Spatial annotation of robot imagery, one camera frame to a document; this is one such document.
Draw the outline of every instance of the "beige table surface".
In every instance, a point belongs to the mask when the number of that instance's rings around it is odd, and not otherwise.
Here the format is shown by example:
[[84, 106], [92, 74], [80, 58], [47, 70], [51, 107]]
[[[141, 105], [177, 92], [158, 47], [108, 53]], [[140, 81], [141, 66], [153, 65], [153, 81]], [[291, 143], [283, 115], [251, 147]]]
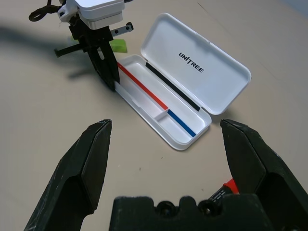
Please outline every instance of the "beige table surface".
[[[57, 59], [70, 32], [57, 15], [32, 23], [44, 0], [0, 3], [0, 224], [23, 230], [58, 161], [88, 125], [112, 119], [105, 186], [82, 230], [108, 230], [113, 199], [145, 195], [197, 202], [231, 178], [219, 127], [231, 118], [259, 131], [308, 190], [308, 19], [279, 0], [135, 0], [122, 36], [139, 54], [155, 18], [168, 12], [246, 65], [252, 82], [191, 148], [171, 149], [108, 90], [87, 55]], [[128, 54], [116, 54], [117, 58]]]

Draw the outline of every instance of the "cable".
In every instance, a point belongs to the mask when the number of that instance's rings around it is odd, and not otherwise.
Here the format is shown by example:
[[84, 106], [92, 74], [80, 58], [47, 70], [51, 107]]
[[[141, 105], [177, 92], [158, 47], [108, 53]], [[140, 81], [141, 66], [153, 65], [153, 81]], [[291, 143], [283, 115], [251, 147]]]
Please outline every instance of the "cable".
[[39, 8], [36, 11], [33, 11], [29, 15], [29, 20], [31, 22], [37, 22], [41, 20], [43, 17], [45, 17], [48, 13], [57, 13], [60, 8], [61, 6], [54, 6], [51, 4], [51, 0], [47, 0], [46, 6]]

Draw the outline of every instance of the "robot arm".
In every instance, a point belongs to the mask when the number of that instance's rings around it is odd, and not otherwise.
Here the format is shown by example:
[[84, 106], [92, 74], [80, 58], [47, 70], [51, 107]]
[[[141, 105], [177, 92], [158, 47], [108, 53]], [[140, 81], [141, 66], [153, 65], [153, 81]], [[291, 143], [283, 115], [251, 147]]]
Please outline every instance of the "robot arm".
[[[118, 197], [109, 231], [308, 230], [308, 195], [282, 159], [247, 125], [220, 125], [240, 194], [226, 192], [199, 205], [186, 196], [178, 207], [168, 201], [154, 207], [149, 197]], [[111, 121], [104, 120], [81, 135], [59, 162], [25, 231], [80, 230], [98, 205], [110, 133]]]
[[109, 44], [114, 36], [130, 32], [132, 23], [110, 31], [109, 25], [122, 21], [125, 3], [132, 0], [64, 0], [62, 6], [47, 5], [31, 13], [29, 20], [37, 22], [48, 13], [57, 13], [62, 22], [70, 24], [73, 38], [79, 44], [55, 50], [57, 57], [78, 50], [88, 53], [95, 71], [111, 90], [120, 82], [117, 61]]

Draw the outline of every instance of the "blue stripe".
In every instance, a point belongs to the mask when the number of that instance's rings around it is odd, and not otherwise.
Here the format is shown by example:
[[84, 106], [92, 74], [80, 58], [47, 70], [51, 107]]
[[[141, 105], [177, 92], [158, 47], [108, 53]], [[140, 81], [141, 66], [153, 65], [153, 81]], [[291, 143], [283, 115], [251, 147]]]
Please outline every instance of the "blue stripe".
[[194, 133], [180, 118], [178, 118], [170, 109], [168, 110], [168, 114], [178, 122], [192, 137], [196, 136], [196, 133]]

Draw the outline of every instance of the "white robot part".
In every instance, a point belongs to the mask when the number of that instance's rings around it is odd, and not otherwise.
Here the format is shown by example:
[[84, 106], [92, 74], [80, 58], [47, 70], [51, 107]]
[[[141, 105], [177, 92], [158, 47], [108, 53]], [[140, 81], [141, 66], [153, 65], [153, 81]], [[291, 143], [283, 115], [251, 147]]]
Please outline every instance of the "white robot part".
[[62, 22], [69, 22], [78, 13], [90, 29], [96, 30], [122, 21], [124, 8], [124, 0], [66, 0], [58, 16]]

